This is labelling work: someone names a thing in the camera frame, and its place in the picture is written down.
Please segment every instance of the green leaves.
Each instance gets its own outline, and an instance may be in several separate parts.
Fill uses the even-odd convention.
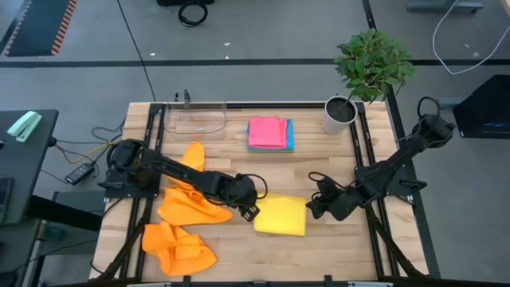
[[[411,56],[383,31],[369,29],[353,35],[346,44],[338,45],[343,56],[334,60],[338,74],[345,76],[350,97],[357,96],[373,102],[378,96],[386,98],[390,85],[406,85],[406,78],[414,75],[415,67],[406,61]]]

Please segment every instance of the stack of cloths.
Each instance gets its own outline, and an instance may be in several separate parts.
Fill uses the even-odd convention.
[[[205,160],[204,147],[193,142],[180,162],[203,171]],[[171,180],[175,185],[165,188],[165,199],[158,208],[162,221],[145,226],[142,248],[159,259],[166,275],[189,275],[211,267],[217,259],[197,234],[188,234],[181,226],[225,222],[232,218],[232,213],[207,201],[190,184]]]
[[[294,130],[291,119],[254,116],[248,123],[248,151],[293,152]]]

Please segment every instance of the white cable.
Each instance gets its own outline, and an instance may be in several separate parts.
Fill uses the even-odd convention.
[[[458,75],[458,74],[461,74],[461,73],[465,73],[465,72],[471,71],[472,69],[475,69],[479,65],[484,64],[490,57],[492,57],[492,55],[496,52],[496,50],[498,48],[500,48],[501,42],[503,42],[504,38],[507,36],[508,31],[510,30],[510,26],[508,26],[508,28],[503,33],[503,37],[501,37],[500,41],[497,43],[497,45],[494,48],[494,50],[484,60],[482,60],[480,63],[474,65],[471,68],[468,68],[468,69],[465,69],[465,70],[461,70],[461,71],[458,71],[458,72],[450,71],[450,69],[448,69],[448,66],[446,66],[445,62],[439,57],[439,55],[437,55],[437,52],[436,52],[436,33],[437,33],[437,30],[439,29],[439,26],[441,25],[441,23],[443,23],[443,20],[445,20],[446,16],[448,16],[449,12],[455,7],[455,5],[457,4],[458,1],[459,0],[455,0],[455,3],[449,8],[449,10],[448,10],[448,12],[446,12],[445,16],[443,16],[443,18],[439,21],[439,23],[436,26],[435,31],[433,32],[433,36],[432,36],[432,50],[433,50],[433,54],[441,62],[441,64],[443,64],[443,66],[445,66],[446,71],[448,71],[448,73],[450,73],[451,75]]]

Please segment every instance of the pink cloth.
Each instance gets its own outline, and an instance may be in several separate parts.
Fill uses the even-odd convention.
[[[249,120],[248,146],[286,148],[287,120],[277,116],[254,116]]]

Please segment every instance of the floor mat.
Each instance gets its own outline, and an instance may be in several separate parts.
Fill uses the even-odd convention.
[[[31,0],[6,47],[8,57],[51,56],[60,52],[76,0]]]

